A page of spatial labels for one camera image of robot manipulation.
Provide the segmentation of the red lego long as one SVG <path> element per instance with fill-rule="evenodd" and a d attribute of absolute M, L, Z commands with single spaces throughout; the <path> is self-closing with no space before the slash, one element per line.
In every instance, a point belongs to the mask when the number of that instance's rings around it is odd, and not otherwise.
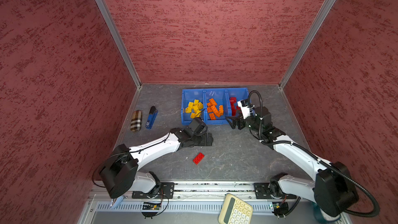
<path fill-rule="evenodd" d="M 231 105 L 234 105 L 236 102 L 237 102 L 236 97 L 231 97 L 231 98 L 230 98 L 230 104 L 231 104 Z"/>
<path fill-rule="evenodd" d="M 204 159 L 205 155 L 203 153 L 199 153 L 194 159 L 193 159 L 193 163 L 195 165 L 198 165 L 203 159 Z"/>

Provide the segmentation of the blue three-compartment bin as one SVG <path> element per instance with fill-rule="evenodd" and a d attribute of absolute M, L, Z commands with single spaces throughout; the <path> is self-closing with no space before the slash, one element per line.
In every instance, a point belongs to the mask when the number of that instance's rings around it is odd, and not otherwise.
<path fill-rule="evenodd" d="M 184 89 L 181 94 L 181 123 L 188 125 L 195 117 L 207 125 L 229 124 L 238 116 L 238 101 L 248 98 L 247 88 Z"/>

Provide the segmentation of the red lego long bottom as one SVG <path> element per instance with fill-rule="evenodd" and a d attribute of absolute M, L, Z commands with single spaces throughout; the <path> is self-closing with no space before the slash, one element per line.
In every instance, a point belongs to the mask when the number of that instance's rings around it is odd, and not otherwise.
<path fill-rule="evenodd" d="M 193 163 L 195 165 L 198 165 L 203 159 L 204 159 L 205 155 L 203 153 L 199 153 L 194 159 L 193 159 Z"/>

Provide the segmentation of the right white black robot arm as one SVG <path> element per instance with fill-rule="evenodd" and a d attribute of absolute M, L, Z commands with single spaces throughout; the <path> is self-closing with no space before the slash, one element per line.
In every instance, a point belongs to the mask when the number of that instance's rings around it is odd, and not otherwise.
<path fill-rule="evenodd" d="M 287 157 L 310 177 L 302 179 L 287 173 L 273 176 L 268 185 L 273 198 L 296 195 L 317 204 L 321 214 L 330 218 L 338 217 L 359 201 L 354 183 L 348 180 L 350 174 L 345 165 L 316 156 L 276 128 L 266 107 L 263 113 L 263 118 L 257 114 L 244 118 L 241 112 L 237 112 L 236 116 L 226 119 L 233 129 L 248 128 L 261 144 Z"/>

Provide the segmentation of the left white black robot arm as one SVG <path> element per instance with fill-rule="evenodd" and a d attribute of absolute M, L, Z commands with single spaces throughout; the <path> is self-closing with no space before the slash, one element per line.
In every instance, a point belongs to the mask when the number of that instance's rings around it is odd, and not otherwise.
<path fill-rule="evenodd" d="M 98 174 L 111 199 L 118 199 L 128 191 L 142 192 L 154 198 L 160 194 L 161 182 L 153 172 L 140 172 L 142 167 L 183 148 L 212 146 L 213 142 L 213 135 L 202 118 L 194 118 L 184 128 L 170 129 L 168 134 L 149 143 L 117 146 L 99 166 Z"/>

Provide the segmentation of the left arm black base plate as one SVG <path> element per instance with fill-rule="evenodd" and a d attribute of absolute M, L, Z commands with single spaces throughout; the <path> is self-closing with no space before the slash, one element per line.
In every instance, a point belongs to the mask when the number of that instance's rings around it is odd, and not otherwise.
<path fill-rule="evenodd" d="M 132 199 L 172 199 L 174 195 L 175 183 L 161 182 L 156 185 L 155 190 L 145 194 L 141 191 L 134 191 Z"/>

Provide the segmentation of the red lego top long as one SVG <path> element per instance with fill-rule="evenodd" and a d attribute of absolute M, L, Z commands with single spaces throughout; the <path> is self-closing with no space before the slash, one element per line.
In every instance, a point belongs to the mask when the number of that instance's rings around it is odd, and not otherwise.
<path fill-rule="evenodd" d="M 230 104 L 231 104 L 231 105 L 234 105 L 236 102 L 237 102 L 236 97 L 231 97 L 231 98 L 230 98 Z"/>

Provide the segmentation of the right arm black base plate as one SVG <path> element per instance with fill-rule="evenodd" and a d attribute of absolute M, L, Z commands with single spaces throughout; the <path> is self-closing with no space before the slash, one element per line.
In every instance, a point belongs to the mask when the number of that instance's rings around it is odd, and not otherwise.
<path fill-rule="evenodd" d="M 257 200 L 296 200 L 297 196 L 293 195 L 271 195 L 271 190 L 269 188 L 269 183 L 254 183 L 254 193 Z"/>

